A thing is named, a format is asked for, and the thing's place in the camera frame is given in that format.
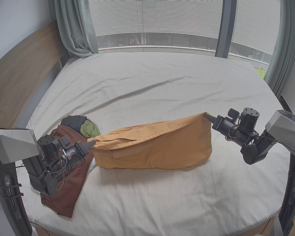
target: white bed sheet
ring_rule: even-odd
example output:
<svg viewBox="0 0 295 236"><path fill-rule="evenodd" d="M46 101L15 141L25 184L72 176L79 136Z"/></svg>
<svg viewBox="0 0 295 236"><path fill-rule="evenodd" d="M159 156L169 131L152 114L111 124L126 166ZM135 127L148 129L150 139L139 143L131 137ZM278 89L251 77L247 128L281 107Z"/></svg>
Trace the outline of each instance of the white bed sheet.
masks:
<svg viewBox="0 0 295 236"><path fill-rule="evenodd" d="M270 88L246 62L181 53L108 53L72 58L33 113L27 128L37 138L63 117L85 115L101 133L229 108L259 111L262 132L282 109ZM23 201L33 222L60 235L235 235L279 210L289 153L276 144L247 165L240 147L212 130L212 155L181 170L104 169L88 175L72 218L41 204L18 171Z"/></svg>

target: green grass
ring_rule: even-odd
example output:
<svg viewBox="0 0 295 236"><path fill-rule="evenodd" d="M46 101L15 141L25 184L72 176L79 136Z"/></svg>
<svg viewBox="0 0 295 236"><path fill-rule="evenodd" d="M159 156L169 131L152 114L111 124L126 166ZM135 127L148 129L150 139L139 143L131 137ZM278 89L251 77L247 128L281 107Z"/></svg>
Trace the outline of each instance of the green grass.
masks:
<svg viewBox="0 0 295 236"><path fill-rule="evenodd" d="M257 70L258 74L260 74L260 76L262 78L264 78L266 70L262 70L262 69L259 69L259 68L255 68L255 69Z"/></svg>

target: curtain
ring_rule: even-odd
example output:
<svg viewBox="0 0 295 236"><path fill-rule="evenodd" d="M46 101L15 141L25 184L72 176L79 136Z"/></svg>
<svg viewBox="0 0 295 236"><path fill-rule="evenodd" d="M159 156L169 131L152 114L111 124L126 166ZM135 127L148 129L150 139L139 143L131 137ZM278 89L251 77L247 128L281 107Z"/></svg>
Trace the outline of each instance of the curtain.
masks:
<svg viewBox="0 0 295 236"><path fill-rule="evenodd" d="M280 98L295 61L295 4L281 0L281 17L278 39L264 80L277 98Z"/></svg>
<svg viewBox="0 0 295 236"><path fill-rule="evenodd" d="M54 5L60 37L69 55L98 53L88 0L54 0Z"/></svg>

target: green clothing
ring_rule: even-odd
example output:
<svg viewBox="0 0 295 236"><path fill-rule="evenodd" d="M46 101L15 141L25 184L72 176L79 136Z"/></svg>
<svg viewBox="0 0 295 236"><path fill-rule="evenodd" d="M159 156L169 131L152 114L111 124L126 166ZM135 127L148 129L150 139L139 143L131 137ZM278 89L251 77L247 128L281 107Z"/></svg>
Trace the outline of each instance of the green clothing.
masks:
<svg viewBox="0 0 295 236"><path fill-rule="evenodd" d="M94 138L101 135L96 124L89 119L86 119L83 125L81 125L80 134L85 138Z"/></svg>

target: headboard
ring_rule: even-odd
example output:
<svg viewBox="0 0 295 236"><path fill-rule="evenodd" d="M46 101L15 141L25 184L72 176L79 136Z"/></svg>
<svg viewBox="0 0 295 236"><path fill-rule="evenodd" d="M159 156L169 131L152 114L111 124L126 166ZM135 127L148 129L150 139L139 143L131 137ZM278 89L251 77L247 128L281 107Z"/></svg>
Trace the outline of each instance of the headboard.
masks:
<svg viewBox="0 0 295 236"><path fill-rule="evenodd" d="M0 59L0 127L11 128L24 104L66 54L53 21L22 40Z"/></svg>

